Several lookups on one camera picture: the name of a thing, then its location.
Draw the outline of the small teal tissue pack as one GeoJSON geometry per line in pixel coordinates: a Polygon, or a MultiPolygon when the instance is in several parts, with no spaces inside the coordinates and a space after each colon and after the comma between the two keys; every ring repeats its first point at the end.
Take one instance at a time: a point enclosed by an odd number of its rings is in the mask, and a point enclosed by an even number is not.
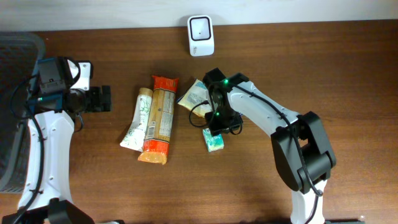
{"type": "Polygon", "coordinates": [[[203,130],[203,137],[208,152],[214,152],[224,148],[224,141],[221,134],[213,136],[210,130],[206,128],[203,130]]]}

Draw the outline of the yellow white snack bag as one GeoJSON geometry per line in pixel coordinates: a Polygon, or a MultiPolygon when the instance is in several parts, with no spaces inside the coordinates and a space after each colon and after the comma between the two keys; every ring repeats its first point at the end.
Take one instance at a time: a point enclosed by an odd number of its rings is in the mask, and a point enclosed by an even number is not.
{"type": "MultiPolygon", "coordinates": [[[[188,110],[202,102],[208,101],[208,89],[202,81],[196,79],[190,88],[177,100],[177,104],[188,110]]],[[[206,113],[212,111],[211,105],[200,105],[193,110],[193,113],[204,118],[206,113]]]]}

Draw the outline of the white bamboo print shampoo tube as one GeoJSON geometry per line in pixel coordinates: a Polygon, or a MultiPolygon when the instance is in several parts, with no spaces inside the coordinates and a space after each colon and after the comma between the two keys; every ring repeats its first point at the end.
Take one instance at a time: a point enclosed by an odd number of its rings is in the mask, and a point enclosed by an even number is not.
{"type": "Polygon", "coordinates": [[[153,91],[140,88],[131,125],[120,146],[142,152],[149,122],[153,91]]]}

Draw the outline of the orange spaghetti pasta package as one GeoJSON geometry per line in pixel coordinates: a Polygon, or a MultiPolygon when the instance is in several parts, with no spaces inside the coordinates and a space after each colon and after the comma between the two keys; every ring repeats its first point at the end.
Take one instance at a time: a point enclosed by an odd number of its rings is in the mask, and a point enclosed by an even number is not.
{"type": "Polygon", "coordinates": [[[139,161],[166,164],[174,118],[178,78],[153,76],[154,89],[139,161]]]}

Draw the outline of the grey plastic mesh basket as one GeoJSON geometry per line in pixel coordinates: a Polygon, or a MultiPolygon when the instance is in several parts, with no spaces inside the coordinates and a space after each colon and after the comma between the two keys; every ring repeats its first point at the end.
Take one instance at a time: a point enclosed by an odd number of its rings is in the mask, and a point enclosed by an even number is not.
{"type": "Polygon", "coordinates": [[[43,40],[30,32],[1,32],[1,193],[20,194],[29,160],[24,80],[37,73],[45,55],[43,40]]]}

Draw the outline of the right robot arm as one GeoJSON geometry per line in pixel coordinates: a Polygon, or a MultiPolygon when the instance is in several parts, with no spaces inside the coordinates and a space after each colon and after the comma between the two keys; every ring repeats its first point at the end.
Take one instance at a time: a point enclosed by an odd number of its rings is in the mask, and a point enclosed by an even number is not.
{"type": "Polygon", "coordinates": [[[292,191],[291,223],[325,223],[323,192],[336,157],[320,117],[276,103],[242,73],[227,78],[215,68],[203,83],[211,106],[205,115],[210,133],[240,134],[242,117],[250,119],[270,137],[278,174],[292,191]]]}

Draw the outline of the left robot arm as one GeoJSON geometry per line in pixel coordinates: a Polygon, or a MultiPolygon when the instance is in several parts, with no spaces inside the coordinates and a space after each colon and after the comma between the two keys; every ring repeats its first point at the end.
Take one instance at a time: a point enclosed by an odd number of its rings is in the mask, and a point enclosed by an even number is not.
{"type": "Polygon", "coordinates": [[[22,166],[17,211],[2,223],[93,223],[73,204],[69,183],[70,144],[82,113],[108,112],[110,87],[91,87],[93,64],[70,57],[43,58],[13,89],[9,110],[18,130],[11,162],[22,166]]]}

